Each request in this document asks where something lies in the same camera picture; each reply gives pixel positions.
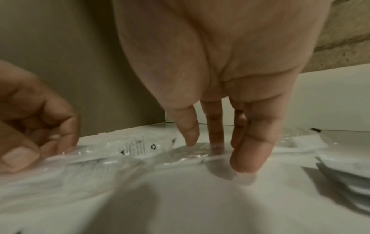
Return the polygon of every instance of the brick wall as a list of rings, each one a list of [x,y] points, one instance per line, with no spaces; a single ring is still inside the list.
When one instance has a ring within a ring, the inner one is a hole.
[[[370,63],[370,0],[336,0],[303,72]]]

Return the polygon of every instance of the beige wall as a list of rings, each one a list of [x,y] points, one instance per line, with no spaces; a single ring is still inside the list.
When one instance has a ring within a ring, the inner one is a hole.
[[[304,72],[370,63],[370,0],[336,0]]]
[[[110,0],[1,0],[0,58],[40,75],[82,116],[82,135],[148,125],[164,111],[131,71]]]

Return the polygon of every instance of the white board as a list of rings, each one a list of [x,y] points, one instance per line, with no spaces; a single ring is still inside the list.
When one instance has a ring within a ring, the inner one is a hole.
[[[326,130],[370,131],[370,64],[300,74],[285,126]],[[234,110],[222,100],[224,125],[233,125]],[[206,123],[200,103],[199,123]]]

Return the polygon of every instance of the hand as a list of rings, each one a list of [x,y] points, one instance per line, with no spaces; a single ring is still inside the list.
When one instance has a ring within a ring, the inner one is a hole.
[[[200,100],[212,145],[223,145],[221,99],[235,109],[231,166],[255,172],[270,155],[298,74],[330,0],[115,0],[122,47],[188,146]]]
[[[16,172],[78,142],[79,118],[37,76],[0,60],[0,172]]]

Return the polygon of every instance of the white table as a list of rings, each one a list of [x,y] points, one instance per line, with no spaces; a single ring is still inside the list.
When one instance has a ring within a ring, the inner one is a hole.
[[[151,125],[85,137],[80,144],[132,132],[174,130],[172,124]],[[199,141],[208,141],[206,126],[200,130]],[[231,132],[232,126],[225,126],[226,141]],[[350,135],[354,145],[358,143],[355,136],[363,140],[362,135]],[[184,144],[179,135],[175,147]],[[367,152],[331,153],[366,157]],[[114,195],[22,214],[0,214],[0,233],[369,233],[370,216],[351,210],[316,169],[314,156],[273,155],[256,176],[236,174],[223,161],[157,171]]]

